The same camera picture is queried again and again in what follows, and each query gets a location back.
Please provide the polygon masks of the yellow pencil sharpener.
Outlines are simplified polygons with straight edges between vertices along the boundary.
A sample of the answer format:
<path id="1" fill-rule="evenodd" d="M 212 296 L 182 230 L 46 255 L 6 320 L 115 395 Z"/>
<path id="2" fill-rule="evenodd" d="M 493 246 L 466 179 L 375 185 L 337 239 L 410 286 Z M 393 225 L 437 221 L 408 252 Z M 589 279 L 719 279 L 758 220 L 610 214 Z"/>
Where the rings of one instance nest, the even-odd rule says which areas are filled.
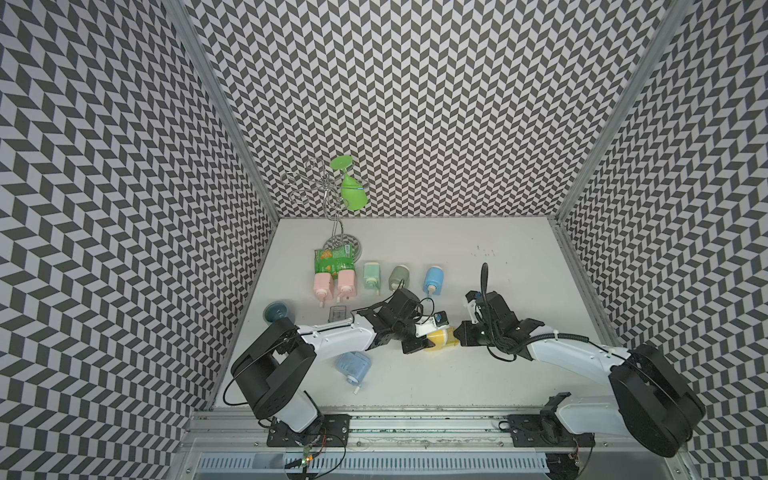
<path id="1" fill-rule="evenodd" d="M 455 328 L 449 327 L 429 333 L 427 340 L 430 342 L 430 345 L 427 347 L 427 350 L 432 352 L 458 346 L 460 341 L 455 337 L 454 332 Z"/>

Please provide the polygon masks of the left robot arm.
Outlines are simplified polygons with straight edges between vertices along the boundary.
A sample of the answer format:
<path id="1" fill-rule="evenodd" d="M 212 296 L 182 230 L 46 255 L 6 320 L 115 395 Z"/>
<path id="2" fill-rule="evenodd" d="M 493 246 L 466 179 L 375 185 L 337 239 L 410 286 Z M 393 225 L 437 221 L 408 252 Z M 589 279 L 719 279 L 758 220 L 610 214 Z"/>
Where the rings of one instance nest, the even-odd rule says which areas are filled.
<path id="1" fill-rule="evenodd" d="M 435 343 L 428 335 L 448 325 L 445 312 L 426 312 L 423 301 L 405 288 L 340 321 L 301 326 L 281 318 L 233 362 L 231 382 L 257 419 L 275 418 L 297 434 L 313 432 L 320 428 L 321 413 L 300 386 L 314 364 L 393 340 L 405 355 L 430 349 Z"/>

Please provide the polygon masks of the mint green pencil sharpener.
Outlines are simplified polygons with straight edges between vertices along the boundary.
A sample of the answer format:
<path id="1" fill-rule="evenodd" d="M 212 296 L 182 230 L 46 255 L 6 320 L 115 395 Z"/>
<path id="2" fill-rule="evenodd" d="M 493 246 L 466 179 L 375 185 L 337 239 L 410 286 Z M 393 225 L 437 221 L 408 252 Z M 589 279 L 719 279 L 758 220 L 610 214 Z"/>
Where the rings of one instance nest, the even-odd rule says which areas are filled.
<path id="1" fill-rule="evenodd" d="M 376 295 L 381 291 L 381 268 L 379 262 L 366 262 L 363 266 L 363 287 Z"/>

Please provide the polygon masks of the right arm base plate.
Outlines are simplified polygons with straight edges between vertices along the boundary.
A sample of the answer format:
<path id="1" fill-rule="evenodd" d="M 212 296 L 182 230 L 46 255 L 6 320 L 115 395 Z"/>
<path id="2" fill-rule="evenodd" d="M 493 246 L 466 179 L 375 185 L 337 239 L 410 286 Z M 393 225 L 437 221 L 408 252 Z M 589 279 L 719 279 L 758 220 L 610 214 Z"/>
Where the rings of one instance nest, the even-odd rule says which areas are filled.
<path id="1" fill-rule="evenodd" d="M 552 416 L 513 414 L 508 415 L 504 423 L 515 447 L 575 449 L 596 445 L 592 433 L 573 434 Z"/>

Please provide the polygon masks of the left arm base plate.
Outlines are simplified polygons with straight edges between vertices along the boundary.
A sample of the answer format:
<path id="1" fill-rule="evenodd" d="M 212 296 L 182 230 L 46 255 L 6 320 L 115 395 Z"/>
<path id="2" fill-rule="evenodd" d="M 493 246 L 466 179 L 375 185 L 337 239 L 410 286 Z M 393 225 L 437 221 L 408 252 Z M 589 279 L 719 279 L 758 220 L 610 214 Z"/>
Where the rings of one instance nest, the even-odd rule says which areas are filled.
<path id="1" fill-rule="evenodd" d="M 321 446 L 346 447 L 352 417 L 348 414 L 321 414 L 306 429 L 292 430 L 287 423 L 273 419 L 268 430 L 268 447 Z"/>

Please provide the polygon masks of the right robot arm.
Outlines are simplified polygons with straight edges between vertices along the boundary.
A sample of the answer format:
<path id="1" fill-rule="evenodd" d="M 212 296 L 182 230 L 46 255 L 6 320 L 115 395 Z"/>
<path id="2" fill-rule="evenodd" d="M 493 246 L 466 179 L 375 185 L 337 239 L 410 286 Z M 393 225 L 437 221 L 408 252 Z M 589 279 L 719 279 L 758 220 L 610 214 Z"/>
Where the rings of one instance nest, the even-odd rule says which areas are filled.
<path id="1" fill-rule="evenodd" d="M 688 380 L 651 344 L 601 345 L 536 319 L 520 320 L 496 292 L 471 290 L 465 300 L 471 317 L 454 332 L 461 346 L 496 349 L 507 361 L 554 365 L 610 389 L 608 395 L 587 397 L 565 392 L 547 406 L 570 434 L 631 437 L 648 451 L 672 458 L 705 417 Z"/>

